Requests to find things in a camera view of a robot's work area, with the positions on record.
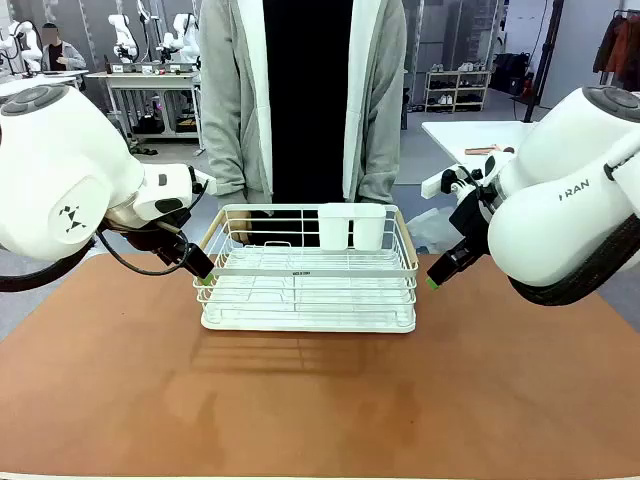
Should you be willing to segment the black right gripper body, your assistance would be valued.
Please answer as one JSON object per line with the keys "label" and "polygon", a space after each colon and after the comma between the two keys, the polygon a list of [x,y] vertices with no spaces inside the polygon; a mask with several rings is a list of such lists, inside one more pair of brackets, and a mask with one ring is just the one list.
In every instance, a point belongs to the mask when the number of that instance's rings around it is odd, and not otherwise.
{"label": "black right gripper body", "polygon": [[449,222],[463,239],[452,249],[451,257],[456,263],[474,263],[489,254],[488,228],[482,207],[483,193],[476,188],[461,200],[449,217]]}

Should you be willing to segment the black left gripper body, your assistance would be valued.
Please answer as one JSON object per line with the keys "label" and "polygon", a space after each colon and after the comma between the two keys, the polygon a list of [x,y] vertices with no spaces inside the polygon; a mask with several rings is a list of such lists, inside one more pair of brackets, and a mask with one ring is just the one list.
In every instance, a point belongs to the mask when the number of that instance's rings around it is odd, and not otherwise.
{"label": "black left gripper body", "polygon": [[102,230],[118,233],[134,249],[155,254],[167,266],[199,266],[200,248],[190,242],[183,231],[190,218],[190,212],[173,212],[140,228],[127,227],[114,220],[104,219]]}

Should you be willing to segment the person's right hand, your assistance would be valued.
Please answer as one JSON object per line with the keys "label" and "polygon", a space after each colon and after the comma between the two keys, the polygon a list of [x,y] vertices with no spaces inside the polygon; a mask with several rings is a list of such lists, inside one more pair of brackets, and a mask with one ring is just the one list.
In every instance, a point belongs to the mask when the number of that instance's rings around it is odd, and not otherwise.
{"label": "person's right hand", "polygon": [[252,231],[251,213],[248,211],[231,211],[227,217],[227,227],[232,240],[243,245],[249,244]]}

